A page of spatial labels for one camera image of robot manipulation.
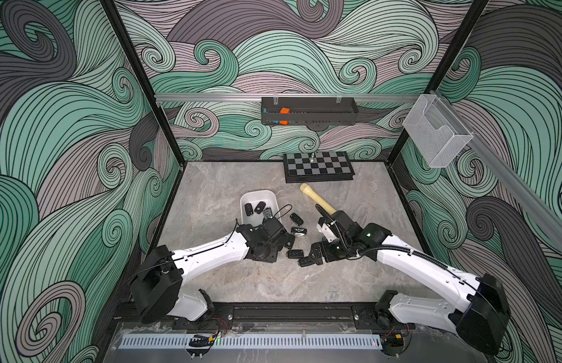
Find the silver black BMW key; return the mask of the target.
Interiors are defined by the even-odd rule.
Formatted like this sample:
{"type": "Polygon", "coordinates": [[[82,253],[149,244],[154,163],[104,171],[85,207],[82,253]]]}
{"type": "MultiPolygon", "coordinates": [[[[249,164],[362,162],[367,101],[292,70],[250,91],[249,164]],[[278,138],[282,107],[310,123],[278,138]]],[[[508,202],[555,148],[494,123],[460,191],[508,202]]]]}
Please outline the silver black BMW key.
{"type": "Polygon", "coordinates": [[[270,207],[267,207],[264,209],[264,218],[265,219],[271,219],[273,217],[273,211],[271,210],[270,207]]]}

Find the black VW key fob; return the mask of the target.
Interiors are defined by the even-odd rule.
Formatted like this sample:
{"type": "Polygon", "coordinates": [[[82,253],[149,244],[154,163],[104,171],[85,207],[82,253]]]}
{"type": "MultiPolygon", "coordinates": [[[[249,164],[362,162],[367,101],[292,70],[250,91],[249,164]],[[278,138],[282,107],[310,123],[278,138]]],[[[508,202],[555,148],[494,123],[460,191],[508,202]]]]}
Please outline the black VW key fob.
{"type": "Polygon", "coordinates": [[[244,205],[244,210],[246,216],[252,216],[254,214],[254,210],[251,203],[247,203],[244,205]]]}

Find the white plastic storage box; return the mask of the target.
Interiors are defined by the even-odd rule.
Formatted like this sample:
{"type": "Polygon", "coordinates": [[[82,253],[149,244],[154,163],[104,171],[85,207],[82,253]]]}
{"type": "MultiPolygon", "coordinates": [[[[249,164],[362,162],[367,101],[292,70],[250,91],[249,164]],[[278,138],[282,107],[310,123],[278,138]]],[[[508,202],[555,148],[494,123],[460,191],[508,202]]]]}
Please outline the white plastic storage box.
{"type": "Polygon", "coordinates": [[[266,217],[279,212],[276,195],[270,190],[251,191],[240,198],[240,224],[260,225],[266,217]]]}

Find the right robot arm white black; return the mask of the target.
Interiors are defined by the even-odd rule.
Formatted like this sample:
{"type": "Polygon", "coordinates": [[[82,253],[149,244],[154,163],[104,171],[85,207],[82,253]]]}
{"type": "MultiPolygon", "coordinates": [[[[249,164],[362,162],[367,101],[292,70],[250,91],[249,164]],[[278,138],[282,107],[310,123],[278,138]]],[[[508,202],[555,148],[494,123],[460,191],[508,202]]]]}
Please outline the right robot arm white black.
{"type": "Polygon", "coordinates": [[[401,240],[391,231],[370,223],[323,222],[317,227],[323,240],[311,247],[301,267],[335,260],[371,260],[395,268],[435,292],[436,299],[394,291],[376,309],[397,324],[417,323],[458,335],[474,349],[498,355],[507,332],[511,310],[503,284],[486,273],[473,275],[447,265],[401,240]]]}

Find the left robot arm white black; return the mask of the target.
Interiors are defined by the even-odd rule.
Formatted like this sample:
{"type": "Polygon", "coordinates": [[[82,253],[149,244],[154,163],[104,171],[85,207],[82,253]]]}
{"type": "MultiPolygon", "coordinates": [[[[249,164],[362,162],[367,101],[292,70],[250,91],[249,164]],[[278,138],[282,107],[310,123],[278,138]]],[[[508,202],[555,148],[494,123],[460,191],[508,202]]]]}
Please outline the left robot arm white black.
{"type": "Polygon", "coordinates": [[[191,322],[208,319],[211,300],[204,290],[188,288],[191,280],[242,260],[275,263],[279,252],[292,245],[294,239],[273,217],[258,226],[237,222],[226,236],[197,247],[156,247],[128,279],[141,322],[150,324],[165,316],[191,322]]]}

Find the black three-button key lower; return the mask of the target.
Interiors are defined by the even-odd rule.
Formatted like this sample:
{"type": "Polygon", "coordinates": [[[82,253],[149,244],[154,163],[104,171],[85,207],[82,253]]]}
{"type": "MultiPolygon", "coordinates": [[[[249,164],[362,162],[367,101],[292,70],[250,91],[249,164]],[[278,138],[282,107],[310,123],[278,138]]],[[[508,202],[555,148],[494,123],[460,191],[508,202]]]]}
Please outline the black three-button key lower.
{"type": "Polygon", "coordinates": [[[316,264],[315,259],[311,259],[310,257],[303,257],[300,258],[297,262],[300,267],[308,267],[316,264]]]}

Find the black three-button key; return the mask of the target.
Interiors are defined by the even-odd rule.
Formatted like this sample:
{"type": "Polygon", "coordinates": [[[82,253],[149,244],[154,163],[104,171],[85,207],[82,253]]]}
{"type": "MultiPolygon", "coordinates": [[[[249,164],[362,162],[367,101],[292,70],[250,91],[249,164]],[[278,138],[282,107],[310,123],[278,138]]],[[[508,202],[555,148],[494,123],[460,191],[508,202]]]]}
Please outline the black three-button key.
{"type": "Polygon", "coordinates": [[[291,260],[299,260],[304,258],[304,252],[302,250],[288,250],[286,255],[287,258],[291,260]]]}
{"type": "Polygon", "coordinates": [[[310,257],[303,257],[300,258],[297,262],[300,267],[308,267],[316,264],[315,259],[311,259],[310,257]]]}

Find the black Bentley key fob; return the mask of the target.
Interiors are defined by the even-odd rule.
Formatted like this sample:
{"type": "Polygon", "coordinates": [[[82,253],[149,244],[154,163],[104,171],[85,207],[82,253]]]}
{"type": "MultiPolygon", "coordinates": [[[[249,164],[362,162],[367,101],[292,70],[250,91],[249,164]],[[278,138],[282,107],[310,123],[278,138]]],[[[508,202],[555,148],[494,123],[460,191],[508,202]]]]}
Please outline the black Bentley key fob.
{"type": "Polygon", "coordinates": [[[292,227],[291,233],[296,237],[303,237],[307,234],[307,230],[306,228],[302,228],[302,227],[292,227]]]}

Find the black three-button key middle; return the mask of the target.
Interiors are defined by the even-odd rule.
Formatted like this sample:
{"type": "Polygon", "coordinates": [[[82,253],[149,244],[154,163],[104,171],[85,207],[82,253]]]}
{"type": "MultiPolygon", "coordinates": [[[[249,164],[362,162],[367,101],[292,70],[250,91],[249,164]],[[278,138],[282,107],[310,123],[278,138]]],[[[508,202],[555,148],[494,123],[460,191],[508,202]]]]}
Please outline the black three-button key middle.
{"type": "Polygon", "coordinates": [[[304,252],[302,250],[288,250],[286,255],[287,258],[291,260],[299,260],[304,258],[304,252]]]}

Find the black VW flip key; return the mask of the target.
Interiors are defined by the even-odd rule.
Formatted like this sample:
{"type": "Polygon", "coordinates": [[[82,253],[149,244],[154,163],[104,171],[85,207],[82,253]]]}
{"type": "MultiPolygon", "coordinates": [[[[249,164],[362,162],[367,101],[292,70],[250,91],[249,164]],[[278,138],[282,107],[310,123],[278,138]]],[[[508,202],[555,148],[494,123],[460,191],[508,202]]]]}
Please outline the black VW flip key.
{"type": "Polygon", "coordinates": [[[287,242],[285,243],[285,246],[288,250],[292,250],[293,246],[294,246],[294,241],[295,241],[295,236],[293,234],[290,234],[287,237],[287,242]]]}

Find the cream yellow flashlight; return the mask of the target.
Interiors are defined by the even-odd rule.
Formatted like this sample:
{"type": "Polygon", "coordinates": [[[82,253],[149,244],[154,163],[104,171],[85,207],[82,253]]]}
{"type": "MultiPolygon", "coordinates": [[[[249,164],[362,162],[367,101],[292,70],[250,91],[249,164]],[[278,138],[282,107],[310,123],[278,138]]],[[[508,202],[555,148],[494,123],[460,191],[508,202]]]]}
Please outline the cream yellow flashlight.
{"type": "Polygon", "coordinates": [[[324,198],[317,194],[308,184],[301,184],[300,191],[316,204],[319,204],[320,207],[322,207],[323,210],[325,210],[329,215],[333,215],[337,212],[337,210],[332,205],[330,205],[324,198]]]}

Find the black silver chessboard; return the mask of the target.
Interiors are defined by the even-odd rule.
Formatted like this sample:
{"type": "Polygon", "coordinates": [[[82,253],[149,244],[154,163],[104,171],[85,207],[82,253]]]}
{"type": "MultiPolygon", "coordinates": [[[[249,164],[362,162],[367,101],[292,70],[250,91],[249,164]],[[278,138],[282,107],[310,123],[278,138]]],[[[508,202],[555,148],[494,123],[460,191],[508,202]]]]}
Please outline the black silver chessboard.
{"type": "Polygon", "coordinates": [[[287,183],[353,180],[355,171],[346,152],[315,152],[315,163],[310,163],[310,154],[283,155],[285,181],[287,183]]]}

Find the horizontal aluminium rail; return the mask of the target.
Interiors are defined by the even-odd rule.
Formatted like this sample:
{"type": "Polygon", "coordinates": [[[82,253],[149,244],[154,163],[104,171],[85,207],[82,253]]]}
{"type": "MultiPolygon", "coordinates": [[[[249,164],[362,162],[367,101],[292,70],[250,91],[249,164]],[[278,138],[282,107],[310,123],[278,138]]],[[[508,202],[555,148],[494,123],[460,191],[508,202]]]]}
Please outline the horizontal aluminium rail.
{"type": "Polygon", "coordinates": [[[353,98],[361,103],[410,103],[418,100],[420,94],[385,95],[385,94],[277,94],[277,93],[156,93],[157,102],[258,102],[262,98],[272,98],[277,102],[280,98],[331,98],[339,103],[343,98],[353,98]]]}

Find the clear acrylic wall holder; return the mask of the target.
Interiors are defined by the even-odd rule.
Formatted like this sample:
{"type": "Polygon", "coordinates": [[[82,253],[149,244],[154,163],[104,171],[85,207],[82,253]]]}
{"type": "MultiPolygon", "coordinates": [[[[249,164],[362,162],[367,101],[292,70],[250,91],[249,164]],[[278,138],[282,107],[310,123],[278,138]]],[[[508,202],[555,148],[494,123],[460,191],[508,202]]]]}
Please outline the clear acrylic wall holder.
{"type": "Polygon", "coordinates": [[[473,139],[451,104],[437,94],[420,95],[403,128],[432,169],[444,169],[473,139]]]}

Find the right side aluminium rail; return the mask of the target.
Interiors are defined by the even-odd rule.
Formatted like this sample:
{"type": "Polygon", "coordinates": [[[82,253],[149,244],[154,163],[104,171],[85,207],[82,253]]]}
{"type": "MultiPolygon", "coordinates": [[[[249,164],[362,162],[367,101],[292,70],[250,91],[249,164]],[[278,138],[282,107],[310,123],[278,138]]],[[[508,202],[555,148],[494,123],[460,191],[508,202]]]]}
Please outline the right side aluminium rail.
{"type": "Polygon", "coordinates": [[[562,254],[562,221],[530,189],[530,187],[501,158],[497,157],[488,144],[476,132],[468,142],[471,149],[480,156],[483,163],[496,176],[508,192],[518,201],[522,209],[550,239],[562,254]]]}

